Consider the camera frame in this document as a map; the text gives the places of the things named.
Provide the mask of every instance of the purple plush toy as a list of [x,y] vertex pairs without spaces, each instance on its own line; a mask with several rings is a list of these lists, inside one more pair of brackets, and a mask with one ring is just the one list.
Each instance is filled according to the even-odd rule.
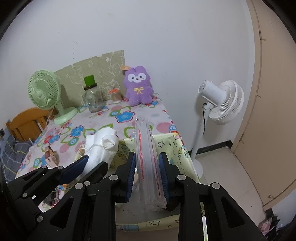
[[130,68],[126,71],[123,84],[126,87],[126,98],[128,98],[130,106],[152,102],[153,89],[150,84],[150,76],[143,66]]

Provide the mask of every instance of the power cord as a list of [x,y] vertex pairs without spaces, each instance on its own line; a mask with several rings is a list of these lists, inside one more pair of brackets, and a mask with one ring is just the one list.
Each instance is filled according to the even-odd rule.
[[52,116],[57,116],[58,114],[56,114],[56,115],[52,114],[53,110],[54,110],[54,107],[53,107],[53,109],[52,109],[52,111],[51,111],[51,114],[50,114],[49,110],[47,110],[47,112],[48,112],[50,115],[52,115]]
[[205,111],[204,111],[204,106],[206,105],[207,103],[203,103],[202,104],[202,116],[203,116],[203,119],[204,119],[204,132],[203,132],[203,134],[202,135],[204,135],[204,133],[205,133]]
[[48,118],[47,118],[47,120],[46,120],[45,128],[47,127],[47,122],[49,121],[50,116],[53,115],[53,114],[52,114],[53,111],[54,111],[54,108],[52,109],[52,111],[50,112],[50,114],[49,114],[49,116],[48,116]]

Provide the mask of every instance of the glass bottle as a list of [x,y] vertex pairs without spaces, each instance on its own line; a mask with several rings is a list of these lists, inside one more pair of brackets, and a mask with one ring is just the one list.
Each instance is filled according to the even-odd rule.
[[101,111],[104,103],[98,84],[94,81],[94,76],[90,75],[84,77],[84,82],[86,85],[86,87],[84,87],[85,93],[83,95],[84,103],[88,106],[90,112]]
[[122,97],[119,89],[113,88],[108,93],[111,95],[113,104],[118,104],[121,102]]

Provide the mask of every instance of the door frame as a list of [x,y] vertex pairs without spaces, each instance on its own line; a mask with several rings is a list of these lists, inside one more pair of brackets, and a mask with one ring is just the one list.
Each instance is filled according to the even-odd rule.
[[252,81],[252,87],[250,92],[250,97],[248,101],[248,105],[242,120],[242,123],[239,127],[239,131],[233,141],[233,145],[231,147],[231,152],[234,153],[235,149],[237,148],[238,143],[242,139],[244,132],[247,128],[248,122],[250,120],[254,105],[256,96],[258,93],[259,88],[259,82],[260,82],[260,76],[261,76],[261,61],[262,61],[262,44],[261,44],[261,33],[260,33],[260,27],[259,27],[259,20],[256,13],[255,6],[252,2],[252,0],[246,0],[250,14],[252,19],[252,25],[253,25],[253,32],[254,32],[254,42],[255,42],[255,64],[254,64],[254,74],[253,74],[253,81]]
[[[251,114],[253,112],[253,108],[256,101],[256,96],[258,93],[259,83],[260,83],[260,76],[261,76],[261,61],[262,61],[262,44],[261,41],[265,41],[265,39],[261,38],[260,27],[259,27],[259,20],[256,13],[256,9],[252,0],[246,0],[253,24],[253,31],[254,31],[254,42],[255,42],[255,65],[254,65],[254,75],[253,75],[253,82],[251,87],[251,93],[249,97],[249,102],[246,108],[246,112],[244,114],[241,126],[239,131],[236,135],[236,138],[233,142],[231,147],[231,152],[235,152],[235,149],[238,146],[238,143],[241,141],[248,122],[250,120]],[[273,200],[268,202],[267,204],[263,205],[263,210],[268,210],[269,208],[273,207],[275,204],[279,203],[283,200],[286,196],[288,196],[293,190],[296,189],[296,180],[294,180],[290,186],[288,186],[283,192],[281,192],[278,196],[276,196]]]

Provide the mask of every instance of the fan base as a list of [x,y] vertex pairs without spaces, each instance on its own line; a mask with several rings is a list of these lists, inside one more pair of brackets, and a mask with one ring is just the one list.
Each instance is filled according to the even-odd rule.
[[75,107],[70,107],[64,110],[64,114],[60,115],[58,114],[55,118],[54,118],[54,123],[57,125],[63,124],[66,121],[70,120],[73,116],[76,115],[76,113],[78,112],[77,108]]

